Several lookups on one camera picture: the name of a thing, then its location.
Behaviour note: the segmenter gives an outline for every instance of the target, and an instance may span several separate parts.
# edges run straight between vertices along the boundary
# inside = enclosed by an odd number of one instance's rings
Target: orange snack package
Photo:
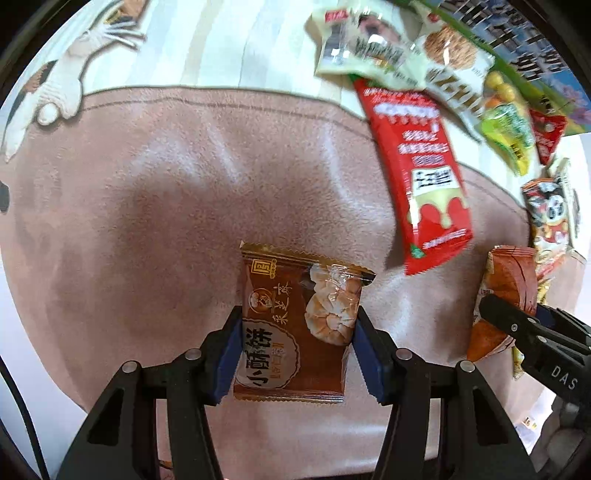
[[[246,244],[239,400],[345,399],[349,344],[367,268],[319,255]]]
[[[480,300],[489,293],[512,303],[528,315],[535,315],[538,293],[535,249],[500,245],[488,252],[486,270],[476,297],[474,324],[466,354],[471,362],[500,352],[513,343],[513,338],[480,316]]]

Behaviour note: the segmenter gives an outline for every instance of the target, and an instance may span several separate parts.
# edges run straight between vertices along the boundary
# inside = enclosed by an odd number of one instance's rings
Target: white snack package
[[[423,20],[416,46],[428,59],[426,92],[447,105],[477,140],[477,127],[485,111],[484,82],[495,58],[413,1],[412,7]]]
[[[383,0],[345,0],[312,13],[322,34],[316,73],[356,74],[392,90],[423,90],[428,60],[413,41],[421,19]]]
[[[550,165],[548,173],[564,191],[569,219],[569,244],[583,258],[587,258],[591,232],[589,231],[589,223],[583,219],[584,211],[582,211],[585,205],[585,193],[588,194],[589,189],[587,177],[576,171],[576,162],[571,158],[562,158],[561,160],[556,158]]]

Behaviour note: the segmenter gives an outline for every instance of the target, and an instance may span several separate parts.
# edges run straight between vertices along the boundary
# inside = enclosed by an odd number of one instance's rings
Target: logo
[[[275,278],[275,269],[277,268],[277,260],[253,260],[251,266],[251,273],[258,273],[259,275],[269,275]]]

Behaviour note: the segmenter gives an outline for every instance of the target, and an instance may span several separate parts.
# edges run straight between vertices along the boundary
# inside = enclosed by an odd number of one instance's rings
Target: snack package
[[[548,165],[569,120],[562,115],[545,115],[532,108],[530,108],[530,116],[538,157],[542,165]]]
[[[480,301],[489,293],[512,303],[528,315],[535,315],[537,286],[535,250],[529,247],[500,245],[488,252],[486,270],[474,306],[474,323],[466,357],[476,362],[500,352],[513,343],[506,335],[480,316]]]
[[[539,281],[562,263],[569,245],[569,221],[562,187],[552,179],[532,180],[521,187],[530,213],[535,273]]]
[[[523,359],[525,358],[525,356],[523,355],[523,353],[521,353],[521,351],[514,346],[512,348],[512,353],[513,353],[513,380],[519,380],[521,377],[523,377],[523,374],[525,373],[523,371],[523,368],[521,368],[521,363],[523,362]]]
[[[494,56],[446,24],[429,7],[417,1],[411,6],[423,20],[416,44],[429,60],[426,91],[446,104],[472,136],[481,140],[478,126],[485,111],[484,81]]]
[[[527,174],[538,161],[527,103],[499,71],[486,76],[484,98],[480,131],[516,175]]]
[[[427,59],[406,32],[406,25],[420,27],[413,12],[383,0],[349,0],[313,12],[312,20],[322,34],[316,73],[357,74],[394,90],[424,89]]]
[[[550,168],[554,181],[562,188],[566,201],[566,212],[569,219],[569,245],[583,258],[586,258],[589,250],[589,236],[582,228],[581,205],[575,187],[579,179],[573,178],[572,171],[570,158],[555,161]]]
[[[404,237],[406,275],[436,267],[472,238],[460,170],[437,104],[419,92],[353,82],[386,165]]]
[[[345,398],[348,345],[362,286],[375,274],[331,258],[241,245],[240,400],[335,403]]]

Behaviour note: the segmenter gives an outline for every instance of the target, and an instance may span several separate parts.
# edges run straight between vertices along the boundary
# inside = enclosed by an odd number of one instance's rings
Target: red snack package
[[[545,115],[530,108],[535,144],[542,165],[550,163],[552,154],[564,134],[568,119],[562,115]]]
[[[353,83],[389,177],[404,235],[406,275],[437,267],[472,239],[460,170],[437,104],[419,92]]]

